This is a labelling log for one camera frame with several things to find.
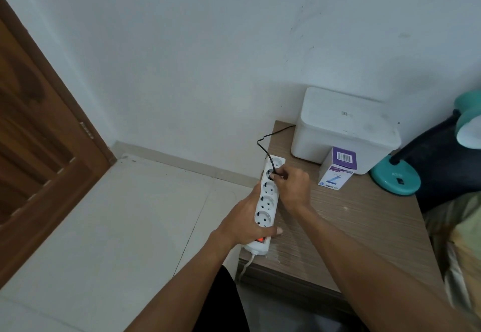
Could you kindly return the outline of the person's right forearm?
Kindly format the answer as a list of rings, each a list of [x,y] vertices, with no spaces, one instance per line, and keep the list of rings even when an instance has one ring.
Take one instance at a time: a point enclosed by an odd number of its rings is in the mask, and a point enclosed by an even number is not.
[[[475,332],[448,302],[300,205],[290,210],[337,287],[371,332]]]

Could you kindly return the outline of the person's left forearm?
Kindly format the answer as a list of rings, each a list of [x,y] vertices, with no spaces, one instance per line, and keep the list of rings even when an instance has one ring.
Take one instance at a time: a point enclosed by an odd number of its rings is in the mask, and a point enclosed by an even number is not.
[[[213,281],[233,248],[221,229],[153,297],[124,332],[192,332]]]

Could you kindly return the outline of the teal desk lamp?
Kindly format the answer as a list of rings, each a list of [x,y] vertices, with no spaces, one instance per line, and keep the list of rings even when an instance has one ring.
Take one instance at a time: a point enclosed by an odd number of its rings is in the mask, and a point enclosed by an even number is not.
[[[414,167],[406,162],[406,158],[434,135],[452,127],[460,146],[481,150],[481,88],[458,96],[453,112],[447,119],[419,134],[394,155],[383,158],[370,170],[372,180],[395,195],[415,194],[421,186],[421,178]]]

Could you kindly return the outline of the beige patterned bedding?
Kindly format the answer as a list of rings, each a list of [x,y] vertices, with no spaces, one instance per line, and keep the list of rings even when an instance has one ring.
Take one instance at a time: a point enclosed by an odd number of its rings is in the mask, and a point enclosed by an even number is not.
[[[481,330],[481,191],[423,215],[450,304]]]

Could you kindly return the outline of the wooden bedside table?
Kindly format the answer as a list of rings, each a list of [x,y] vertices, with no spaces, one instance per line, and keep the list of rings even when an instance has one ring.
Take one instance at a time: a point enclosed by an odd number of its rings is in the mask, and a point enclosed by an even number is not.
[[[294,129],[261,142],[269,154],[306,171],[311,178],[311,204],[324,219],[427,285],[447,296],[416,197],[392,195],[369,175],[354,175],[340,190],[317,185],[320,166],[291,154]],[[355,312],[339,292],[328,269],[301,226],[280,206],[275,224],[283,229],[266,256],[256,256],[240,280],[269,296],[339,320]]]

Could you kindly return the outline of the brown wooden door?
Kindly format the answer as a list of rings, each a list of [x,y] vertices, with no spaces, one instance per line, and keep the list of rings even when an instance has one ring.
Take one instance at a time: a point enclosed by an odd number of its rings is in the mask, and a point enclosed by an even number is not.
[[[15,11],[0,0],[0,289],[115,162]]]

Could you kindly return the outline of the person's right hand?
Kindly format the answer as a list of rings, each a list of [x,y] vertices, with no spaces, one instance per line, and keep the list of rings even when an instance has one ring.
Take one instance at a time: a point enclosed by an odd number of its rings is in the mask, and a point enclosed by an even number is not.
[[[310,176],[304,170],[282,165],[271,175],[285,209],[294,215],[311,206]]]

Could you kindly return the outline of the small white purple carton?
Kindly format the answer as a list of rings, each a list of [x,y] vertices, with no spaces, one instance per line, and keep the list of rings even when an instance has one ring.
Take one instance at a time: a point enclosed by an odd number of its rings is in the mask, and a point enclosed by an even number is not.
[[[356,171],[356,153],[334,146],[320,166],[317,184],[339,190]]]

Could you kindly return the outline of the person's left hand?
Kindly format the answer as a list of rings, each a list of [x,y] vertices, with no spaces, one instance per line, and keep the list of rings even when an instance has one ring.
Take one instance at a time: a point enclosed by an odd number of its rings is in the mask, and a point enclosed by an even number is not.
[[[232,208],[215,231],[230,248],[249,244],[259,238],[260,227],[254,217],[260,193],[261,184],[257,182],[251,193]]]

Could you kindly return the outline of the black plug with cable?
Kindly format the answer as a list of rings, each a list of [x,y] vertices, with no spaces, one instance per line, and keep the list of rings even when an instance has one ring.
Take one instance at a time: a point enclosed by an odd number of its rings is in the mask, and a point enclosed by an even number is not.
[[[258,139],[258,140],[256,141],[257,146],[259,146],[259,147],[264,151],[264,153],[266,154],[267,158],[269,159],[269,161],[270,161],[270,163],[271,163],[271,165],[272,165],[272,171],[271,171],[271,173],[270,173],[269,176],[268,176],[269,178],[271,178],[271,175],[278,175],[278,176],[281,176],[281,177],[282,177],[282,175],[277,171],[277,168],[275,167],[274,160],[273,160],[272,156],[269,154],[268,150],[265,149],[265,148],[260,144],[260,142],[263,141],[264,139],[268,138],[268,137],[271,137],[271,136],[276,135],[276,134],[279,134],[279,133],[281,133],[281,132],[283,132],[283,131],[285,131],[285,130],[287,130],[287,129],[295,128],[295,127],[296,127],[296,125],[295,125],[295,124],[292,124],[292,125],[290,125],[290,126],[287,126],[287,127],[285,127],[285,128],[282,128],[282,129],[277,130],[277,131],[275,131],[275,132],[272,132],[272,133],[270,133],[270,134],[266,134],[266,135],[264,135],[262,138],[260,138],[260,139]]]

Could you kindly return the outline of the white plastic storage box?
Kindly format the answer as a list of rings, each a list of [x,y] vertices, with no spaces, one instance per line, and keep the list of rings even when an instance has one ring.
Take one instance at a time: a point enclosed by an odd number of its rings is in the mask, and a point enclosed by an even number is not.
[[[308,87],[298,117],[292,156],[321,164],[332,147],[356,153],[358,175],[364,175],[401,145],[398,129],[382,115],[381,104]]]

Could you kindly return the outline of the white power strip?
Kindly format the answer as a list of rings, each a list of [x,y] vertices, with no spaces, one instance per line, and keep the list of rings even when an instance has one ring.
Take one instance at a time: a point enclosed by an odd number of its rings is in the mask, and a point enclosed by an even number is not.
[[[274,225],[276,210],[279,204],[279,191],[270,175],[285,164],[285,159],[278,156],[268,156],[265,161],[261,177],[261,193],[256,206],[255,223],[257,226],[266,228]],[[244,249],[255,256],[268,254],[271,237],[258,238],[255,241],[244,245]]]

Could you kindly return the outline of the person's black trousers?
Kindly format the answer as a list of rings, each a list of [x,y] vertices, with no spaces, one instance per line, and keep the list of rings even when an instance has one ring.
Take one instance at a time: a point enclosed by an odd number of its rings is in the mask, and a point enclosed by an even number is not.
[[[221,266],[192,332],[250,332],[235,281]]]

